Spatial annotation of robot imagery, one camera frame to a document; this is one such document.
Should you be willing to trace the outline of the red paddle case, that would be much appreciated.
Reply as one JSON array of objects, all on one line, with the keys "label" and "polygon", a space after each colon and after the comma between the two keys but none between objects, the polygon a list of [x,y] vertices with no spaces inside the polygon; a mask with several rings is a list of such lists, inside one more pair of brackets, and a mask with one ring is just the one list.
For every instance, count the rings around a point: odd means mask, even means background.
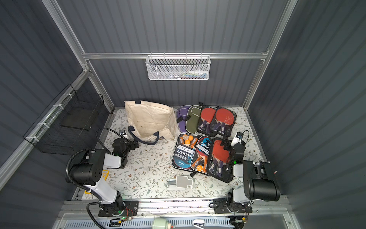
[{"label": "red paddle case", "polygon": [[233,179],[232,161],[230,159],[231,141],[214,138],[210,148],[207,173],[225,183]]},{"label": "red paddle case", "polygon": [[210,124],[210,135],[220,135],[224,138],[229,138],[236,121],[237,114],[225,107],[218,106]]}]

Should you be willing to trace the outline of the Deerway ping pong set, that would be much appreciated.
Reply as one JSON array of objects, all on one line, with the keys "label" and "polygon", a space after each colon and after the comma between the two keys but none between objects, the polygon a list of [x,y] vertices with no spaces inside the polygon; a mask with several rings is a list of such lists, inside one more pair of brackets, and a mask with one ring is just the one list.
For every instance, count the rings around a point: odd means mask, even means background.
[{"label": "Deerway ping pong set", "polygon": [[172,166],[175,169],[192,171],[191,163],[198,139],[198,135],[180,134],[178,136],[172,157]]}]

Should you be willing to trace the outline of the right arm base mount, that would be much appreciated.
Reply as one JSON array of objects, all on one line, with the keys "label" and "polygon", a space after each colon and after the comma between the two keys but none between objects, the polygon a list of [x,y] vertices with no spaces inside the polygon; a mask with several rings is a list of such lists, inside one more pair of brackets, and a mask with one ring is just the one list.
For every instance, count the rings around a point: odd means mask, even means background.
[{"label": "right arm base mount", "polygon": [[249,214],[253,212],[250,203],[230,202],[227,198],[215,198],[209,207],[214,210],[215,214]]}]

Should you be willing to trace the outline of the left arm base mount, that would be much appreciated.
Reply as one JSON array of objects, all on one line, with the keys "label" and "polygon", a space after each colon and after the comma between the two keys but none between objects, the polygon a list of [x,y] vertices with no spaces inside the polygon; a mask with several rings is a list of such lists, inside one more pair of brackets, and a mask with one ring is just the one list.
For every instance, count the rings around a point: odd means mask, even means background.
[{"label": "left arm base mount", "polygon": [[123,201],[112,204],[99,204],[99,217],[137,216],[139,201]]}]

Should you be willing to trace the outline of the olive green paddle case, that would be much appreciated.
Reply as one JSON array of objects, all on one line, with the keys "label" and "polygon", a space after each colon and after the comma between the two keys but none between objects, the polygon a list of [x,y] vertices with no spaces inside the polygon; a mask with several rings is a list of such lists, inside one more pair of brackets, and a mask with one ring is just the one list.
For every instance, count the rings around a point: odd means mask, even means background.
[{"label": "olive green paddle case", "polygon": [[202,111],[202,106],[193,105],[188,109],[189,119],[186,120],[186,130],[189,134],[195,134],[198,132],[198,122],[200,120],[200,115]]}]

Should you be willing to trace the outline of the black paddle case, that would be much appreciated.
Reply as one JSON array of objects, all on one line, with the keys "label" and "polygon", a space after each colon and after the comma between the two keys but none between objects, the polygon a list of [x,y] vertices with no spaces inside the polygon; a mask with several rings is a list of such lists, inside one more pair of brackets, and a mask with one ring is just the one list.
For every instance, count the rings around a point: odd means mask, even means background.
[{"label": "black paddle case", "polygon": [[215,137],[216,133],[211,130],[211,122],[214,120],[216,109],[210,106],[203,105],[200,118],[197,124],[197,130],[199,133],[207,135],[209,137]]}]

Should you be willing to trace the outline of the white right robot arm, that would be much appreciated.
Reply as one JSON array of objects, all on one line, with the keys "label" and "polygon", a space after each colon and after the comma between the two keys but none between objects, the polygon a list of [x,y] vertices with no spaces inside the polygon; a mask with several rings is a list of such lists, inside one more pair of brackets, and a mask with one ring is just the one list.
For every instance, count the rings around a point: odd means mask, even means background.
[{"label": "white right robot arm", "polygon": [[278,201],[281,193],[269,162],[244,160],[243,141],[234,142],[229,147],[228,168],[233,177],[242,178],[243,185],[232,189],[227,195],[227,205],[247,204],[254,199]]}]

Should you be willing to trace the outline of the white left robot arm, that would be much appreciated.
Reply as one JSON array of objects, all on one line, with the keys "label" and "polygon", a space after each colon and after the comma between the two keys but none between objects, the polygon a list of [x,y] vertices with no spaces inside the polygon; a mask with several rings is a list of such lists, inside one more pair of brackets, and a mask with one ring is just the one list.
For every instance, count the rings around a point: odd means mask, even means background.
[{"label": "white left robot arm", "polygon": [[119,192],[103,177],[104,169],[123,169],[130,151],[139,147],[138,141],[127,138],[114,140],[113,152],[106,149],[86,149],[74,154],[66,166],[66,181],[93,194],[100,204],[115,203]]}]

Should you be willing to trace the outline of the red ping pong paddle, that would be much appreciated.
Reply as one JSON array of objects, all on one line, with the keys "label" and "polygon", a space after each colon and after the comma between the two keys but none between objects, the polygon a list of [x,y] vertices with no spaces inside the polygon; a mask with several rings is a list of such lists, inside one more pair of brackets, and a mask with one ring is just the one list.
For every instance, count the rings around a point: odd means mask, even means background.
[{"label": "red ping pong paddle", "polygon": [[199,126],[200,129],[203,129],[205,126],[211,124],[211,121],[214,118],[216,110],[214,108],[206,107],[201,112],[201,119],[203,120],[202,124]]}]

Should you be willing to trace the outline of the beige canvas tote bag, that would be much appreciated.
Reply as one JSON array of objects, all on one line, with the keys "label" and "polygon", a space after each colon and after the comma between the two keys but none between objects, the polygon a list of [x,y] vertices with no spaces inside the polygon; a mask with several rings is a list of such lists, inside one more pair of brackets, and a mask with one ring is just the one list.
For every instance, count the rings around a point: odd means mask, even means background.
[{"label": "beige canvas tote bag", "polygon": [[177,122],[174,109],[143,100],[124,103],[128,132],[139,143],[155,145],[160,139],[174,140]]}]

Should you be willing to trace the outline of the purple paddle case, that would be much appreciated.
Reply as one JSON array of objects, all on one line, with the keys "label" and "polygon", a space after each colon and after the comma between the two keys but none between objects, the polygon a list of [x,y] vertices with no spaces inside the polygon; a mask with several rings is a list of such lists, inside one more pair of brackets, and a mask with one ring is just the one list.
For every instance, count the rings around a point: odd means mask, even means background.
[{"label": "purple paddle case", "polygon": [[181,133],[189,133],[186,129],[186,122],[192,117],[189,114],[189,109],[191,107],[191,105],[184,105],[179,107],[176,111],[176,122]]}]

